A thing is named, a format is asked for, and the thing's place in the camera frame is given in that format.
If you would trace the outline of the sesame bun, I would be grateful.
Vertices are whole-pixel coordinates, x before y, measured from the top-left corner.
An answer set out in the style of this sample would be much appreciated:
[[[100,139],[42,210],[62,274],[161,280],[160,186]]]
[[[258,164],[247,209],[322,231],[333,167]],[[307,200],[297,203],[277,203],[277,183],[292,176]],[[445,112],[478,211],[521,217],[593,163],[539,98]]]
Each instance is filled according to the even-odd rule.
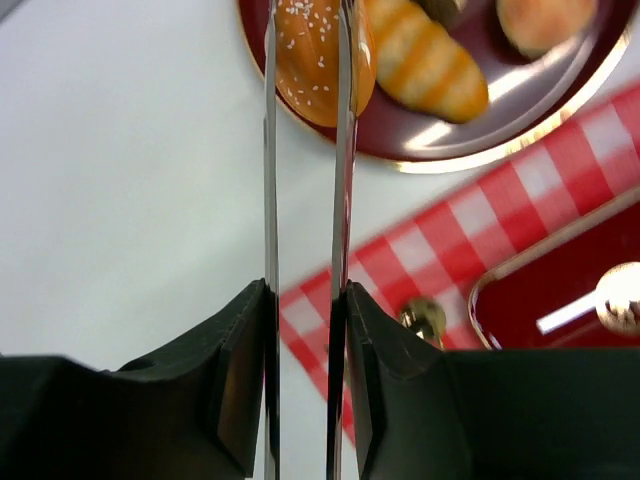
[[[303,119],[327,128],[337,126],[339,5],[279,1],[275,14],[277,89]]]

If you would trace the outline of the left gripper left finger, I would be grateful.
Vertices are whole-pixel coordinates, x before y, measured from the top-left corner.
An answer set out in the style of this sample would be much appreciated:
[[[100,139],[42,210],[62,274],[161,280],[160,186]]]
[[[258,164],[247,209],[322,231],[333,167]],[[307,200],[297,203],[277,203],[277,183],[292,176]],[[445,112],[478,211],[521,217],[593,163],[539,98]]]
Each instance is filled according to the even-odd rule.
[[[246,479],[263,385],[265,284],[116,371],[1,361],[5,479]]]

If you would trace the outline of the stainless steel tongs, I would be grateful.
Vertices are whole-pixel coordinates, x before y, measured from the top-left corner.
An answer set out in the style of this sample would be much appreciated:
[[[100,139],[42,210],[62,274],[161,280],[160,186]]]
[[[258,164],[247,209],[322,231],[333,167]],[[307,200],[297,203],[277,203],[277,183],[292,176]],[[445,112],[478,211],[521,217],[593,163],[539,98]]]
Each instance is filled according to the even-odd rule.
[[[279,244],[276,169],[277,3],[269,5],[265,33],[264,94],[264,232],[267,308],[265,335],[265,466],[266,479],[280,477],[280,318]],[[357,55],[359,15],[354,1],[339,3],[338,107],[334,184],[334,214],[329,325],[326,469],[328,479],[340,479],[343,426],[344,354],[346,343],[348,251],[352,184],[357,136]]]

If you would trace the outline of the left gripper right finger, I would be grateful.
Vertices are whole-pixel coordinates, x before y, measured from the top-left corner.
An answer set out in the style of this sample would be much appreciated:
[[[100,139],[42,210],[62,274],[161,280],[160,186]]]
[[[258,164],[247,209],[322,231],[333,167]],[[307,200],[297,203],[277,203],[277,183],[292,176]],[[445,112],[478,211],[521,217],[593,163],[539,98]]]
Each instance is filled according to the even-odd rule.
[[[364,479],[635,479],[637,349],[440,350],[347,288]]]

